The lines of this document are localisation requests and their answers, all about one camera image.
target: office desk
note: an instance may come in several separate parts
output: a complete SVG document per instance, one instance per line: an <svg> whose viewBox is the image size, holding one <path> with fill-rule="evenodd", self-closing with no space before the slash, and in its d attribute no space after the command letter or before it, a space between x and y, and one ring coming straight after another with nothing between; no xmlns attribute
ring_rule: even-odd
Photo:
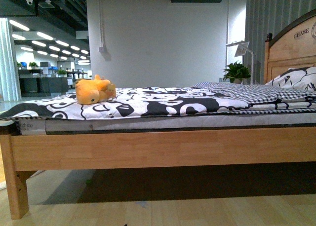
<svg viewBox="0 0 316 226"><path fill-rule="evenodd" d="M65 94L69 87L67 77L20 78L22 97L51 96L52 93Z"/></svg>

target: patterned bedding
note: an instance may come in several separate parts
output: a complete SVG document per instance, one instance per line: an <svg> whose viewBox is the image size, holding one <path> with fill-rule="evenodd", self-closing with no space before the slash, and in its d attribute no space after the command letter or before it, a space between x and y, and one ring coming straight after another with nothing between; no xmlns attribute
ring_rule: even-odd
<svg viewBox="0 0 316 226"><path fill-rule="evenodd" d="M204 82L186 88L118 88L117 98L80 105L76 94L27 101L0 114L2 120L121 119L153 116L316 112L316 93L265 85Z"/></svg>

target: green plant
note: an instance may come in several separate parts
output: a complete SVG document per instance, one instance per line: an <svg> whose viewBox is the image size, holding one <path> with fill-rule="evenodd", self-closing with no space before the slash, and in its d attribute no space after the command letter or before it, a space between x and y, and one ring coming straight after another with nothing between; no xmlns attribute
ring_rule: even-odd
<svg viewBox="0 0 316 226"><path fill-rule="evenodd" d="M58 70L57 70L57 74L59 74L59 75L66 75L67 72L66 72L65 70L58 69Z"/></svg>
<svg viewBox="0 0 316 226"><path fill-rule="evenodd" d="M30 62L29 67L39 67L36 62Z"/></svg>
<svg viewBox="0 0 316 226"><path fill-rule="evenodd" d="M229 79L230 83L233 83L235 79L251 77L249 69L240 62L230 63L227 67L228 68L224 69L224 71L227 72L224 75L224 80Z"/></svg>

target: stuffed toy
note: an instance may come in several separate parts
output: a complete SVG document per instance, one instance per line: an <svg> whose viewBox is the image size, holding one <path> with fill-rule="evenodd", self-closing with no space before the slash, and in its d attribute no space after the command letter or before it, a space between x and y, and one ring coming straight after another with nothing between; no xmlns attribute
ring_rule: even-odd
<svg viewBox="0 0 316 226"><path fill-rule="evenodd" d="M108 79L95 75L94 80L81 79L76 82L76 96L79 104L95 104L115 98L116 89Z"/></svg>

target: grey curtain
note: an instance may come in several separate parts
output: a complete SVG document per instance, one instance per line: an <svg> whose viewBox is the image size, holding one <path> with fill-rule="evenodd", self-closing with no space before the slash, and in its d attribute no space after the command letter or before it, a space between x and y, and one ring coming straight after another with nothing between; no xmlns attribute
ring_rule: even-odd
<svg viewBox="0 0 316 226"><path fill-rule="evenodd" d="M316 8L316 0L247 0L245 41L255 53L255 83L263 83L267 33L276 36L291 22ZM244 57L251 66L251 56Z"/></svg>
<svg viewBox="0 0 316 226"><path fill-rule="evenodd" d="M11 27L0 18L0 94L4 101L20 101L21 91Z"/></svg>

